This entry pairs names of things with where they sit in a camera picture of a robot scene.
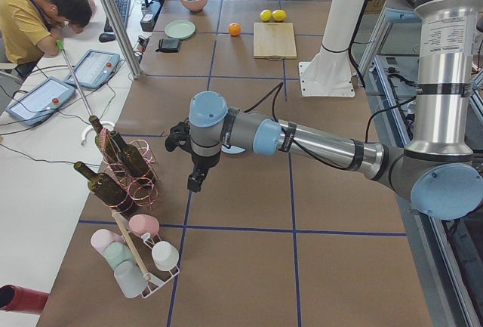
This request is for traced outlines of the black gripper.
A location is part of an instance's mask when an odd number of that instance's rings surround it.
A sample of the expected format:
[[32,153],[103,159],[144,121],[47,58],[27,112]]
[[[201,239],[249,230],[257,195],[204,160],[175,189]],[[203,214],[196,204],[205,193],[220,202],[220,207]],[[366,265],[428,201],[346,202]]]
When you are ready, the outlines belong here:
[[[165,139],[165,149],[168,152],[173,152],[176,148],[192,154],[190,124],[188,119],[178,122],[171,127],[169,135]],[[202,184],[208,176],[208,172],[209,168],[194,167],[187,179],[188,190],[194,193],[200,192],[202,190]]]

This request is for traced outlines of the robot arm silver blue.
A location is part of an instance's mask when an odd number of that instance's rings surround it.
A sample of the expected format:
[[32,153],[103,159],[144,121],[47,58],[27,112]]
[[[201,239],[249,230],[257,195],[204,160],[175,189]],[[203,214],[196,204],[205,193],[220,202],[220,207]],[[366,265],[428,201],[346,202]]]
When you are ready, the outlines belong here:
[[471,97],[472,43],[482,0],[387,0],[396,20],[421,19],[413,137],[402,148],[361,142],[259,113],[227,106],[214,91],[190,102],[189,117],[165,141],[168,151],[188,152],[194,164],[188,188],[198,192],[223,148],[258,155],[276,151],[311,157],[344,171],[358,171],[440,220],[466,216],[482,202],[482,178],[465,142]]

